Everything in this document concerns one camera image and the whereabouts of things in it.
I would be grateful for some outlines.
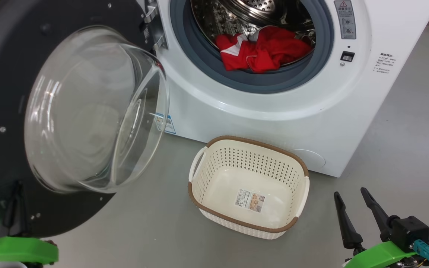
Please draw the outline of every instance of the warning label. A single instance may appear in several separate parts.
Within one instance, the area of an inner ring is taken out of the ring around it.
[[[356,39],[354,9],[351,1],[334,1],[339,17],[340,35],[342,39]]]
[[[372,71],[376,73],[389,74],[393,66],[395,66],[396,61],[397,60],[393,54],[380,53]]]

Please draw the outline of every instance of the red cloth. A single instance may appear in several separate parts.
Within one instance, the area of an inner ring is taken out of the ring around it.
[[[226,70],[250,68],[255,73],[277,70],[282,64],[305,56],[311,47],[296,39],[296,34],[276,26],[266,26],[249,37],[221,34],[216,45]]]

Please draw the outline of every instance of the white washing machine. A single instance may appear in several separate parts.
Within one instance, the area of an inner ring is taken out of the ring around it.
[[[240,0],[0,0],[0,222],[24,192],[25,220],[44,215],[33,236],[73,229],[163,131],[258,140],[340,176],[429,20],[429,1],[292,1],[315,49],[255,74],[225,70],[193,1]]]
[[[169,47],[157,54],[171,94],[169,130],[202,142],[235,135],[273,144],[335,177],[429,20],[429,1],[303,0],[316,30],[314,52],[295,66],[252,74],[224,70],[187,2],[158,1]],[[343,5],[353,10],[354,39],[343,32]],[[349,52],[353,59],[343,61]]]

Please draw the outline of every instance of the sticker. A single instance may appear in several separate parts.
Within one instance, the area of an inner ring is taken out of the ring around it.
[[[240,189],[235,200],[235,206],[244,207],[255,212],[261,212],[265,197],[260,194]]]
[[[143,35],[145,36],[145,40],[147,40],[148,36],[150,35],[150,33],[148,32],[148,27],[146,27],[145,30],[143,30]]]
[[[159,114],[157,112],[155,114],[155,122],[156,122],[156,127],[158,128],[158,130],[162,130],[163,114]],[[173,125],[173,120],[172,120],[171,115],[168,115],[168,118],[166,120],[165,132],[170,133],[170,134],[177,134],[177,132],[175,131],[175,126]]]
[[[392,54],[380,53],[378,59],[375,61],[375,66],[372,71],[376,73],[389,74],[393,66],[395,66],[396,61],[397,60]]]
[[[354,9],[351,1],[334,1],[339,17],[340,36],[342,39],[356,39]]]

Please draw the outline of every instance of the white plastic basket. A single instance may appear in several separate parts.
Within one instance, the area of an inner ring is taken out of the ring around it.
[[[233,136],[202,148],[188,179],[189,196],[203,215],[262,239],[276,239],[296,223],[308,192],[308,170],[298,156]]]

